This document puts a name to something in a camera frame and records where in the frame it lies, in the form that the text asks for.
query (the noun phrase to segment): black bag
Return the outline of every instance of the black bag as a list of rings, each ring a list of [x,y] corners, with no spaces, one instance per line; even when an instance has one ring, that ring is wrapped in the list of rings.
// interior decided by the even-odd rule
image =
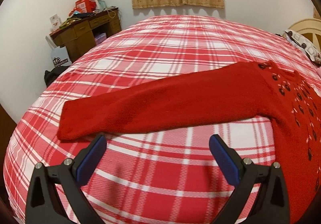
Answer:
[[[70,66],[58,66],[55,67],[53,70],[49,71],[45,71],[45,83],[46,86],[50,86],[51,83],[53,81],[55,81],[57,79],[57,77],[59,77],[64,71],[66,71],[66,69],[70,67]]]

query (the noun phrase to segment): cream headboard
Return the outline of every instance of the cream headboard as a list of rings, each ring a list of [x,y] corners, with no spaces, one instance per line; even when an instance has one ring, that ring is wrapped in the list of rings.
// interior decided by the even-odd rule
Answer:
[[[294,23],[289,29],[296,31],[310,40],[320,51],[321,46],[321,20],[307,18]]]
[[[313,9],[313,17],[317,18],[317,19],[321,19],[320,15],[315,7]]]

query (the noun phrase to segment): metal screw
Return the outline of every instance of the metal screw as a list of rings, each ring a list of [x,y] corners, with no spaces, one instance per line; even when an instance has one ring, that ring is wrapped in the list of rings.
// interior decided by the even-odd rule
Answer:
[[[72,163],[73,163],[73,159],[67,158],[66,160],[64,160],[64,164],[67,165],[67,166],[72,164]]]
[[[246,165],[249,165],[252,163],[252,160],[250,158],[244,158],[243,159],[243,162],[246,164]]]
[[[35,167],[36,167],[36,169],[40,169],[42,167],[42,163],[38,162]]]
[[[273,167],[276,168],[276,169],[278,169],[278,168],[281,167],[281,164],[278,163],[277,161],[275,161],[275,162],[273,163]]]

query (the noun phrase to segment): blue gripper pad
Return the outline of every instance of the blue gripper pad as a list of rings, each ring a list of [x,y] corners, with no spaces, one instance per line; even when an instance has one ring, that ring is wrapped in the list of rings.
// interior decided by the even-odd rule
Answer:
[[[79,187],[86,185],[94,173],[107,148],[104,135],[96,136],[91,144],[81,150],[75,158],[75,180]]]
[[[217,139],[217,136],[218,136],[217,134],[214,134],[210,137],[210,140],[209,140],[210,151],[214,156],[228,184],[233,186],[238,186],[240,183],[239,169],[228,153],[228,149],[230,148],[227,147],[227,145],[224,143],[223,140],[221,144]]]

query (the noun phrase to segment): sweater sleeve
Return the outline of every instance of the sweater sleeve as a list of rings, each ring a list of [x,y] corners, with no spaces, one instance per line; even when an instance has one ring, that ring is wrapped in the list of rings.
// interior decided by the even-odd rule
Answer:
[[[254,117],[272,94],[257,66],[239,62],[67,101],[57,137],[72,140],[101,131],[149,133]]]

